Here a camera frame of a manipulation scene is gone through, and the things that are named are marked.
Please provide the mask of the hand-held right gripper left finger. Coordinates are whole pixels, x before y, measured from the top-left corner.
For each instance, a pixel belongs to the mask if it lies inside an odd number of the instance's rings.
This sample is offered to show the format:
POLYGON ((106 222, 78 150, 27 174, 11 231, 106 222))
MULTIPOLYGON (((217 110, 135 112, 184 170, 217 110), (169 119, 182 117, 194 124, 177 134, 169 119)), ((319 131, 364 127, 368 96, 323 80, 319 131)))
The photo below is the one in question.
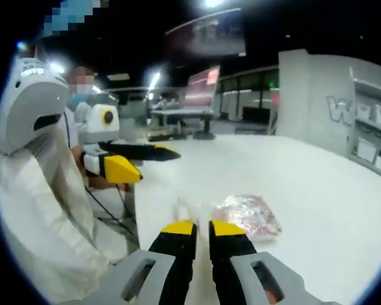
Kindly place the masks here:
POLYGON ((184 304, 196 257, 197 226, 181 220, 164 227, 148 250, 123 259, 83 304, 184 304))

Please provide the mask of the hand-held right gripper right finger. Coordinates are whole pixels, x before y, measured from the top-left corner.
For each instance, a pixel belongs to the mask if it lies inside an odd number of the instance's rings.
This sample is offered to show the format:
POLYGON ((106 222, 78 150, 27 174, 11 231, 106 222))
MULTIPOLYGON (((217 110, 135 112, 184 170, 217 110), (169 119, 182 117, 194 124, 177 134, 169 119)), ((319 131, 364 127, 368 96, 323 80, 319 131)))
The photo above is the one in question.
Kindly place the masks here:
POLYGON ((209 244, 220 304, 312 303, 302 277, 270 253, 258 253, 236 225, 209 221, 209 244))

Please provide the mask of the person's left hand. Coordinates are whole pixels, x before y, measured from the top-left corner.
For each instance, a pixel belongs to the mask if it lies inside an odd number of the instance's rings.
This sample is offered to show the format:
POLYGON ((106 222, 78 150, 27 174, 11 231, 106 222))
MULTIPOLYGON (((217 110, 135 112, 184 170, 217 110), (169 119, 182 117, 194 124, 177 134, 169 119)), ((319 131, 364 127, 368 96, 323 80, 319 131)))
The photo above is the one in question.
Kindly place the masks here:
POLYGON ((128 184, 113 184, 100 176, 88 177, 88 185, 94 189, 108 189, 108 188, 116 187, 120 191, 130 190, 130 186, 128 184))

